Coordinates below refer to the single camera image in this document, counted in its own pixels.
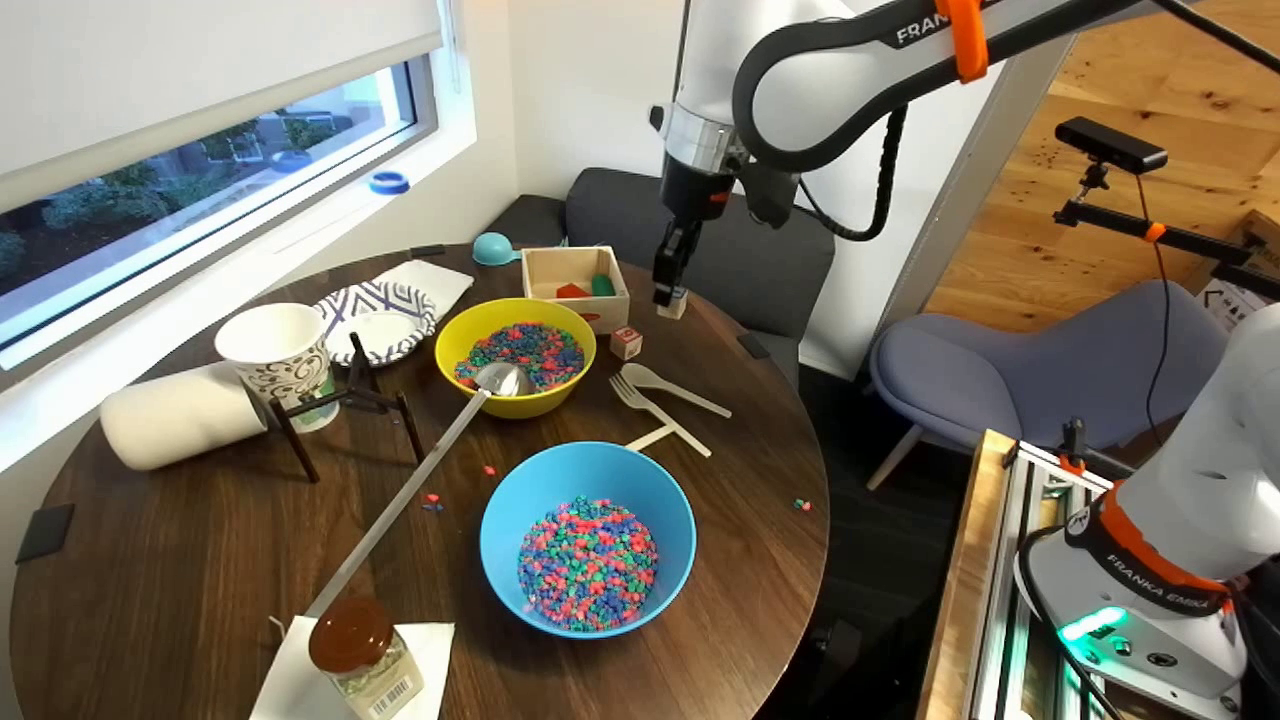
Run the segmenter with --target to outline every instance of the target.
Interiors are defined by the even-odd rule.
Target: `window sill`
[[[388,156],[378,166],[397,166],[408,185],[416,185],[458,156],[471,141],[471,124],[442,124],[440,132]],[[5,387],[0,473],[145,376],[176,342],[266,293],[325,248],[340,245],[354,225],[390,200],[397,194],[374,194],[366,186],[366,172],[360,172],[311,209],[210,261],[202,271],[179,281],[124,320],[95,326],[84,342],[51,354],[45,369]]]

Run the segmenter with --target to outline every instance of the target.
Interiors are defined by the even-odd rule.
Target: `blue bowl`
[[[659,567],[640,614],[616,629],[559,629],[524,598],[524,535],[571,501],[612,501],[656,541]],[[676,475],[644,451],[602,441],[552,443],[516,463],[482,503],[479,565],[487,587],[524,625],[565,640],[609,640],[650,625],[685,587],[697,559],[697,518]]]

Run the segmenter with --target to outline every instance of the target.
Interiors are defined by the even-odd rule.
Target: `window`
[[[279,194],[436,129],[427,59],[378,67],[0,217],[0,353],[119,293],[235,245]]]

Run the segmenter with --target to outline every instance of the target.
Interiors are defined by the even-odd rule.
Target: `yellow bowl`
[[[569,332],[584,353],[584,369],[571,372],[569,381],[552,383],[552,387],[530,387],[530,392],[518,392],[518,394],[482,400],[487,414],[530,421],[530,414],[544,414],[544,410],[559,407],[569,400],[569,392],[597,365],[597,332],[578,311],[547,303],[547,300],[527,300],[527,295],[499,295],[499,300],[471,303],[471,309],[464,309],[458,317],[451,317],[440,326],[440,335],[436,335],[436,369],[451,387],[471,394],[475,387],[469,381],[458,381],[458,365],[475,353],[475,342],[482,342],[487,335],[496,335],[499,326],[512,326],[512,322],[540,322],[540,326]]]

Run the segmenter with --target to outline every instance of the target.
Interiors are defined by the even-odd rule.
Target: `white cup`
[[[136,473],[266,430],[232,365],[127,383],[101,405],[101,425],[119,463]]]
[[[317,430],[334,421],[340,400],[325,346],[325,320],[311,303],[255,303],[232,317],[210,342],[241,369],[241,381],[255,400],[287,410],[294,430]]]

